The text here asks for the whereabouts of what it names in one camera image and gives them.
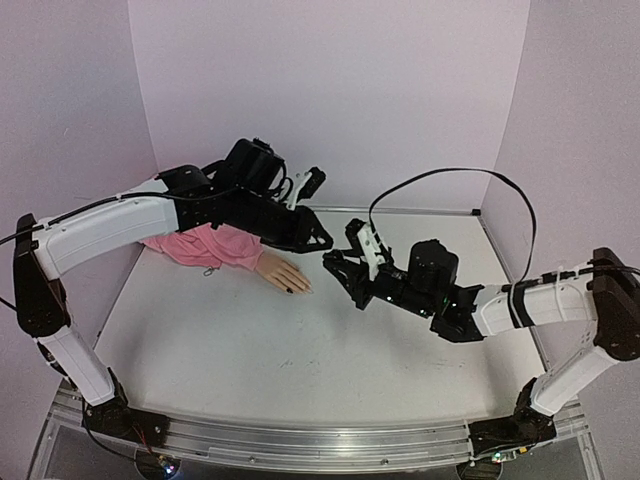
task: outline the lavender wall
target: lavender wall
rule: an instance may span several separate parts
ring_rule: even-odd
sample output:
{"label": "lavender wall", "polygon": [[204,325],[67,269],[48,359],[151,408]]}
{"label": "lavender wall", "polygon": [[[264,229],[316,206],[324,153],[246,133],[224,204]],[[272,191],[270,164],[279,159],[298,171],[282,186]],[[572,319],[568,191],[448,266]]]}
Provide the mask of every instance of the lavender wall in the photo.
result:
{"label": "lavender wall", "polygon": [[[156,170],[126,0],[0,3],[0,226],[62,213],[134,186]],[[138,253],[121,249],[65,276],[89,341]],[[12,247],[1,249],[0,295],[13,300]],[[0,475],[24,478],[60,381],[12,312],[0,309]]]}
{"label": "lavender wall", "polygon": [[[261,136],[291,170],[320,165],[314,201],[367,205],[429,168],[491,168],[528,0],[130,0],[161,168]],[[441,177],[387,205],[477,208],[488,180]]]}
{"label": "lavender wall", "polygon": [[[640,265],[640,3],[534,1],[513,105],[496,168],[538,212],[533,273],[573,266],[609,246]],[[484,215],[514,275],[529,220],[492,181]],[[552,358],[582,326],[542,330]],[[607,478],[638,478],[640,365],[606,372],[580,396]]]}

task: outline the white table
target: white table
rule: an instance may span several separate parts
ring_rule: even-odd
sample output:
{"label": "white table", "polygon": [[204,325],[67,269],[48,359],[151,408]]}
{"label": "white table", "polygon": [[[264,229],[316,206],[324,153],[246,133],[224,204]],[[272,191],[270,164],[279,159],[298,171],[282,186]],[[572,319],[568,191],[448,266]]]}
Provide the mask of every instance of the white table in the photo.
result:
{"label": "white table", "polygon": [[[336,248],[347,247],[344,227],[355,216],[319,214]],[[475,217],[378,214],[376,225],[401,268],[413,243],[438,238],[460,257],[460,285],[506,281]],[[455,345],[385,302],[356,310],[321,255],[285,254],[314,288],[289,296],[241,269],[205,277],[145,250],[96,351],[132,406],[272,425],[506,415],[543,372],[527,330]]]}

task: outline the pink shirt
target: pink shirt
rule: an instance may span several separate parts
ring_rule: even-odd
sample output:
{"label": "pink shirt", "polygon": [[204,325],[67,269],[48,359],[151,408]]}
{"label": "pink shirt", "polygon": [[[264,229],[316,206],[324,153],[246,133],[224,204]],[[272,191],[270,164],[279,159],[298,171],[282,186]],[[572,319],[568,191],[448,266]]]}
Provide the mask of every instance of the pink shirt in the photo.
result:
{"label": "pink shirt", "polygon": [[147,238],[142,243],[182,265],[218,268],[226,263],[251,271],[263,252],[258,237],[229,225],[214,230],[209,223],[183,233]]}

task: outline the black cable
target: black cable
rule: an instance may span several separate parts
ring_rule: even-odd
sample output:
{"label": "black cable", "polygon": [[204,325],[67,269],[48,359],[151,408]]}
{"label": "black cable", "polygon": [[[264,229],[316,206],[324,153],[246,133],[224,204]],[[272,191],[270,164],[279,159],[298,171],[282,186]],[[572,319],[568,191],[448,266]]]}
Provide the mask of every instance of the black cable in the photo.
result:
{"label": "black cable", "polygon": [[208,195],[206,197],[180,197],[178,195],[170,195],[168,193],[161,192],[133,192],[133,193],[123,193],[120,196],[113,196],[108,198],[103,198],[102,200],[98,200],[96,202],[90,203],[88,205],[84,205],[80,208],[72,210],[69,213],[65,213],[64,215],[60,215],[59,217],[54,218],[49,222],[49,225],[55,225],[56,223],[63,222],[68,220],[71,217],[75,217],[81,213],[86,212],[87,210],[91,210],[92,208],[100,207],[102,205],[106,205],[107,203],[118,202],[121,200],[129,200],[131,198],[144,198],[144,197],[156,197],[156,198],[166,198],[167,200],[179,200],[184,202],[202,202],[205,200],[213,200],[215,198],[224,197],[234,191],[236,188],[231,188],[229,190],[225,190],[220,193],[216,193],[214,195]]}
{"label": "black cable", "polygon": [[586,275],[588,273],[596,272],[625,272],[632,273],[640,277],[640,268],[628,267],[626,265],[594,265],[593,267],[578,270],[578,275]]}
{"label": "black cable", "polygon": [[519,280],[520,282],[522,282],[527,277],[527,275],[529,274],[529,269],[531,268],[531,261],[533,259],[533,248],[535,246],[536,235],[537,235],[537,232],[538,232],[538,220],[536,219],[536,214],[535,214],[535,211],[533,210],[533,205],[531,205],[531,202],[529,201],[529,198],[524,193],[522,188],[520,188],[520,186],[517,183],[515,183],[513,180],[508,178],[506,175],[504,175],[502,173],[499,173],[499,172],[494,172],[493,170],[485,170],[483,168],[467,168],[467,167],[438,168],[436,170],[430,170],[428,172],[421,173],[420,175],[416,175],[415,177],[410,178],[409,180],[406,180],[406,181],[396,185],[395,187],[390,188],[389,190],[387,190],[386,192],[384,192],[380,196],[378,196],[378,198],[376,198],[371,203],[371,205],[369,206],[369,223],[371,224],[371,229],[373,231],[373,234],[377,237],[377,240],[380,241],[380,238],[379,238],[379,236],[378,236],[378,234],[376,232],[376,227],[375,227],[375,224],[373,223],[373,218],[372,218],[371,214],[372,214],[373,209],[375,208],[375,206],[383,198],[385,198],[388,195],[400,190],[401,188],[406,187],[407,185],[410,185],[410,184],[412,184],[414,182],[417,182],[418,180],[422,180],[423,178],[430,177],[432,175],[437,175],[438,173],[446,173],[446,172],[482,172],[482,173],[487,173],[487,174],[493,175],[497,179],[501,180],[507,186],[511,187],[512,189],[514,189],[516,192],[518,192],[520,194],[520,196],[524,200],[524,203],[527,205],[527,209],[529,210],[529,214],[531,215],[531,248],[529,250],[529,258],[527,259],[527,265],[526,265],[526,267],[524,269],[524,273],[522,274],[522,278]]}
{"label": "black cable", "polygon": [[9,303],[8,301],[6,301],[4,298],[0,297],[0,303],[2,303],[5,307],[10,308],[11,310],[13,310],[14,312],[17,312],[18,309],[15,307],[15,305],[12,305],[11,303]]}
{"label": "black cable", "polygon": [[285,182],[285,180],[287,178],[289,178],[287,176],[287,166],[284,163],[282,164],[281,170],[282,170],[282,178],[280,179],[280,182],[278,183],[278,186],[276,188],[273,188],[273,189],[267,191],[267,193],[272,197],[282,193],[282,188],[284,186],[284,182]]}
{"label": "black cable", "polygon": [[287,193],[285,195],[282,195],[278,199],[280,201],[280,203],[286,202],[287,198],[289,198],[289,195],[291,195],[291,191],[293,190],[293,180],[291,180],[291,178],[289,178],[289,177],[285,178],[285,180],[289,180],[289,190],[287,190]]}
{"label": "black cable", "polygon": [[4,245],[7,242],[10,242],[11,240],[14,240],[15,238],[19,237],[20,235],[23,235],[25,233],[33,233],[33,232],[37,232],[38,230],[43,230],[44,229],[44,225],[34,225],[31,228],[28,228],[26,230],[21,230],[19,232],[13,233],[11,235],[9,235],[8,237],[4,237],[2,240],[0,240],[0,245]]}
{"label": "black cable", "polygon": [[89,435],[89,438],[91,440],[93,440],[93,443],[98,445],[103,450],[106,450],[107,452],[109,452],[109,453],[111,453],[113,455],[116,455],[118,457],[124,458],[126,460],[131,461],[131,462],[135,462],[136,461],[135,458],[130,457],[129,455],[125,455],[124,453],[120,453],[120,452],[118,452],[116,450],[113,450],[113,449],[107,447],[105,444],[99,442],[98,439],[93,436],[93,433],[91,433],[91,430],[89,429],[89,427],[87,425],[87,410],[86,410],[86,403],[85,403],[84,398],[82,399],[82,426],[87,431],[87,435]]}

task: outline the fake hand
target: fake hand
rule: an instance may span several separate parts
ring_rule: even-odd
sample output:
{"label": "fake hand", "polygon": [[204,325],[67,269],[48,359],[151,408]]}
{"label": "fake hand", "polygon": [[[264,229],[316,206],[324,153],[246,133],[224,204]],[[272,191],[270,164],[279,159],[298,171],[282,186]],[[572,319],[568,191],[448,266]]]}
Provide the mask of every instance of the fake hand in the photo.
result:
{"label": "fake hand", "polygon": [[300,269],[269,252],[260,255],[255,270],[267,282],[287,293],[312,293],[311,282]]}

